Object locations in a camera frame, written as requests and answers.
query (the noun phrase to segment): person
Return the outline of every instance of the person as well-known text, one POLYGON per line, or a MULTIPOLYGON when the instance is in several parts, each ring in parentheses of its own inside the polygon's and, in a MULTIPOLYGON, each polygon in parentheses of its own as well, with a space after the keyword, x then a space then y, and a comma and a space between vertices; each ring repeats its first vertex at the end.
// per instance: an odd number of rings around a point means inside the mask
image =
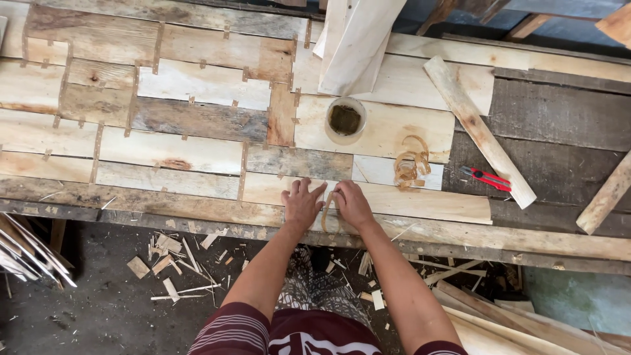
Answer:
MULTIPOLYGON (((324 206, 326 183, 313 192, 309 184, 306 177, 282 192, 285 223, 235 281, 189 355, 382 354, 357 296, 314 270, 309 251, 297 248, 324 206)), ((341 181, 333 196, 372 257, 405 353, 466 355, 449 317, 375 221, 359 185, 341 181)))

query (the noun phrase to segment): patterned shorts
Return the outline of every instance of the patterned shorts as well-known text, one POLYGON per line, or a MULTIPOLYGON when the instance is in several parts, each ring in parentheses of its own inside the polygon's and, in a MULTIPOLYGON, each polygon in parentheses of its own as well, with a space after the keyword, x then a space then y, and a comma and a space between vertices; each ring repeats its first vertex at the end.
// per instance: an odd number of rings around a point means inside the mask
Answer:
POLYGON ((306 247, 293 250, 276 310, 298 308, 330 311, 354 319, 372 331, 357 296, 344 282, 326 272, 315 272, 311 267, 310 256, 306 247))

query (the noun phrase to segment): dirt floor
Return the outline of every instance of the dirt floor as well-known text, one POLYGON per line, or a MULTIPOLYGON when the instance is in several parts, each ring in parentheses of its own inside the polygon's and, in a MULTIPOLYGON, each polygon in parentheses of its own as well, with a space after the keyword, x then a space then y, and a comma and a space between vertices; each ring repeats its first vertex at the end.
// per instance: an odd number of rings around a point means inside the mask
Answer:
MULTIPOLYGON (((62 254, 76 266, 76 289, 26 284, 12 275, 9 284, 13 298, 9 299, 5 282, 0 284, 0 340, 6 344, 6 354, 67 354, 69 351, 103 355, 185 354, 197 332, 216 306, 223 301, 226 291, 215 288, 215 301, 208 294, 203 298, 151 301, 152 296, 165 296, 162 283, 170 277, 178 290, 206 286, 207 280, 182 267, 179 276, 171 266, 158 276, 152 272, 139 280, 127 267, 127 262, 138 255, 150 267, 157 259, 148 261, 148 243, 154 229, 128 227, 98 222, 68 222, 62 254)), ((217 282, 231 283, 241 273, 244 260, 251 260, 264 246, 264 241, 230 237, 218 238, 208 250, 198 250, 194 236, 180 233, 192 249, 195 259, 204 265, 217 282), (217 257, 227 250, 223 260, 217 257), (228 265, 225 261, 232 256, 228 265)), ((197 234, 200 243, 205 236, 197 234)), ((357 273, 364 251, 335 248, 335 259, 340 259, 348 270, 335 267, 332 275, 346 277, 353 291, 374 291, 368 282, 374 276, 357 273)), ((425 257, 428 261, 447 264, 447 260, 425 257)), ((421 272, 423 265, 414 264, 421 272)), ((477 276, 458 274, 450 282, 469 284, 477 276)), ((479 288, 485 290, 485 281, 479 288)), ((372 327, 389 354, 403 353, 396 327, 387 309, 375 311, 372 303, 362 301, 372 327)))

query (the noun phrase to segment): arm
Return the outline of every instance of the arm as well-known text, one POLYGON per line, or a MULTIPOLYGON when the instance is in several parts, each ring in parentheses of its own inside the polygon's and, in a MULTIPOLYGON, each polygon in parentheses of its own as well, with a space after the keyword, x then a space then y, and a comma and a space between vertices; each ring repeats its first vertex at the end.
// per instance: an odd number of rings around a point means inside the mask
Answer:
POLYGON ((282 192, 285 223, 239 275, 221 307, 232 302, 247 303, 271 321, 293 249, 324 206, 318 198, 326 189, 326 183, 311 193, 310 183, 305 177, 293 182, 291 196, 289 191, 282 192))
POLYGON ((342 217, 357 229, 370 252, 405 352, 414 354, 419 347, 435 340, 462 346, 456 329, 429 287, 375 221, 359 185, 344 180, 333 191, 342 217))

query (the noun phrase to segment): red box cutter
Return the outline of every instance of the red box cutter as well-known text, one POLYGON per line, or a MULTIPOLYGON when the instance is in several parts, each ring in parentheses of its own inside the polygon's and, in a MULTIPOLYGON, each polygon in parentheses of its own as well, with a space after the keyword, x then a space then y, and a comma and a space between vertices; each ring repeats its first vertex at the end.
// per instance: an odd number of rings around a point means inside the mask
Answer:
POLYGON ((474 179, 480 180, 489 185, 493 185, 496 189, 501 191, 511 191, 510 181, 504 180, 499 176, 483 172, 482 170, 475 169, 474 167, 463 166, 460 171, 467 175, 473 176, 474 179))

